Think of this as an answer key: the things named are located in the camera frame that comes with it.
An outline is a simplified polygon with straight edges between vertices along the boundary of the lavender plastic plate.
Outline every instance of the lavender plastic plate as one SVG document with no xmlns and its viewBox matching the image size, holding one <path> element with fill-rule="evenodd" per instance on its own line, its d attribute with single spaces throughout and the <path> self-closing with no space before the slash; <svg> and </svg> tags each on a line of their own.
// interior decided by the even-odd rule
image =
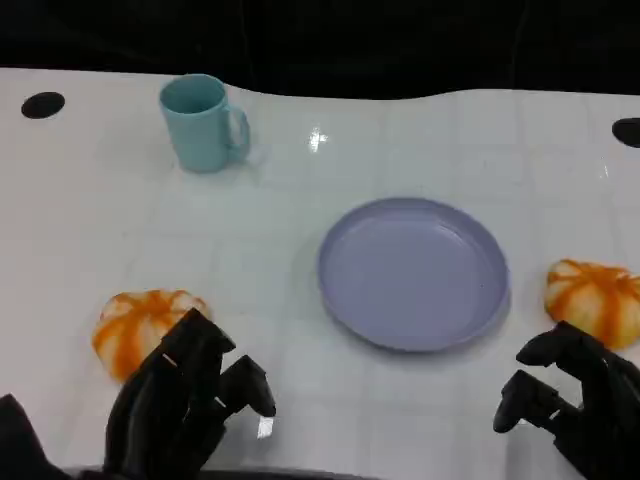
<svg viewBox="0 0 640 480">
<path fill-rule="evenodd" d="M 466 213 L 389 198 L 345 215 L 318 258 L 329 313 L 396 350 L 441 350 L 506 315 L 509 271 L 495 238 Z"/>
</svg>

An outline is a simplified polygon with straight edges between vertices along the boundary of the orange and white pumpkin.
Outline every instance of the orange and white pumpkin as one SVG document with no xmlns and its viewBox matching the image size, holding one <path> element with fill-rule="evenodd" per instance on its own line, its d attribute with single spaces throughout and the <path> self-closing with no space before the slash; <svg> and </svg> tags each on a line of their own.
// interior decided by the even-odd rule
<svg viewBox="0 0 640 480">
<path fill-rule="evenodd" d="M 212 318 L 204 301 L 184 290 L 120 293 L 102 309 L 93 348 L 109 374 L 124 383 L 192 308 Z"/>
<path fill-rule="evenodd" d="M 547 275 L 545 308 L 597 338 L 624 348 L 640 337 L 640 277 L 625 268 L 561 260 Z"/>
</svg>

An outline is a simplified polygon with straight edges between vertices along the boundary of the mug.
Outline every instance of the mug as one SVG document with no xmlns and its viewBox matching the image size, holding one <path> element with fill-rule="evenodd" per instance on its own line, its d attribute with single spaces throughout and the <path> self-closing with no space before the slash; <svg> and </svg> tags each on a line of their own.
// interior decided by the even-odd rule
<svg viewBox="0 0 640 480">
<path fill-rule="evenodd" d="M 184 75 L 160 92 L 160 106 L 180 165 L 192 172 L 217 172 L 249 151 L 245 113 L 231 105 L 224 84 L 204 74 Z M 234 141 L 231 120 L 239 126 Z"/>
</svg>

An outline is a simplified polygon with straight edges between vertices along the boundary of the table surface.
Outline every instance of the table surface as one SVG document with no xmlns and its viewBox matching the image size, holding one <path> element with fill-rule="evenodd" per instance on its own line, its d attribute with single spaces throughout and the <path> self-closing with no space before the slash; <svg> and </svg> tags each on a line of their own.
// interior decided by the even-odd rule
<svg viewBox="0 0 640 480">
<path fill-rule="evenodd" d="M 183 172 L 157 96 L 166 76 L 0 70 L 0 391 L 23 404 L 49 458 L 99 464 L 117 394 L 90 346 L 113 294 L 186 288 L 268 372 L 274 434 L 245 412 L 210 465 L 301 467 L 404 479 L 572 478 L 551 437 L 493 433 L 515 354 L 552 324 L 560 258 L 640 271 L 640 158 L 611 135 L 640 98 L 474 90 L 402 101 L 312 99 L 229 87 L 249 165 Z M 41 91 L 46 120 L 20 114 Z M 369 347 L 324 313 L 315 257 L 368 200 L 455 205 L 496 236 L 513 300 L 489 335 L 441 354 Z M 640 359 L 640 350 L 625 352 Z M 577 381 L 535 374 L 579 401 Z"/>
</svg>

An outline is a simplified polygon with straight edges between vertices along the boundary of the mug handle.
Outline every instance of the mug handle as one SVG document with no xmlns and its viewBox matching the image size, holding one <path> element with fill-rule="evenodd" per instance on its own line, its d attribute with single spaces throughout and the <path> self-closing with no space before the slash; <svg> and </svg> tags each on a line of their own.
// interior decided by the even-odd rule
<svg viewBox="0 0 640 480">
<path fill-rule="evenodd" d="M 238 143 L 229 142 L 229 148 L 231 152 L 237 156 L 236 158 L 242 158 L 249 152 L 249 144 L 251 142 L 251 129 L 249 128 L 249 122 L 247 121 L 247 115 L 238 107 L 233 105 L 225 106 L 225 110 L 229 112 L 229 115 L 233 116 L 235 122 L 240 129 L 240 141 Z"/>
</svg>

